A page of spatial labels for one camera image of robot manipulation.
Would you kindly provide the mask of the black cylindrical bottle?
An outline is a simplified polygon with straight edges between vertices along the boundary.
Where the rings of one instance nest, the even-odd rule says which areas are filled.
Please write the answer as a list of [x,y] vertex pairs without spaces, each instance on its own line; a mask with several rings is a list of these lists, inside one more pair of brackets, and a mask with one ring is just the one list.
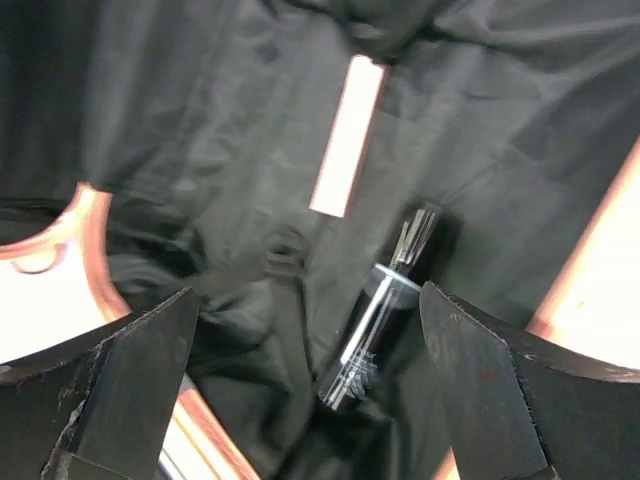
[[369,271],[343,339],[316,383],[320,402],[342,412],[364,400],[398,334],[418,307],[443,233],[443,208],[420,199],[400,213]]

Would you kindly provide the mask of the pink ruler strip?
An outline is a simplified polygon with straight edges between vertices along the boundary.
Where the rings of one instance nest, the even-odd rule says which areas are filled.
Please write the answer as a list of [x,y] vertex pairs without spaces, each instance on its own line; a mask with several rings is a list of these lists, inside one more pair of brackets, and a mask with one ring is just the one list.
[[387,68],[365,55],[351,58],[309,208],[345,216],[364,157]]

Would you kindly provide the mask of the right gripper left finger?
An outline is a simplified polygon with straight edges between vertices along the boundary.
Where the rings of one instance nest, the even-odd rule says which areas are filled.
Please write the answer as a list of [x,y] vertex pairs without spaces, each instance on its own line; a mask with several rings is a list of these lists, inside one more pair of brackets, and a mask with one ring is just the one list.
[[198,309],[184,288],[2,364],[2,478],[153,478]]

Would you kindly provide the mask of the pink hard-shell suitcase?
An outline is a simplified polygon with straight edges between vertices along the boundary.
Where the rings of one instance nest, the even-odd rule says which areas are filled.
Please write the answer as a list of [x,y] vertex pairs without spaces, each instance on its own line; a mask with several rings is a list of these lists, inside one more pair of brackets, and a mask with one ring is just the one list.
[[[345,216],[309,208],[347,68],[387,68]],[[635,1],[5,1],[1,366],[184,288],[151,479],[463,479],[418,307],[316,383],[411,202],[429,279],[639,373]]]

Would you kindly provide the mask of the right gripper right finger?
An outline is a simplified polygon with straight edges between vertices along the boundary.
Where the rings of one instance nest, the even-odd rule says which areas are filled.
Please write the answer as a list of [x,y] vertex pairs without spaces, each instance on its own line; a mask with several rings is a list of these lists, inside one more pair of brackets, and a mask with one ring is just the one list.
[[638,478],[637,370],[515,328],[431,282],[420,315],[461,478]]

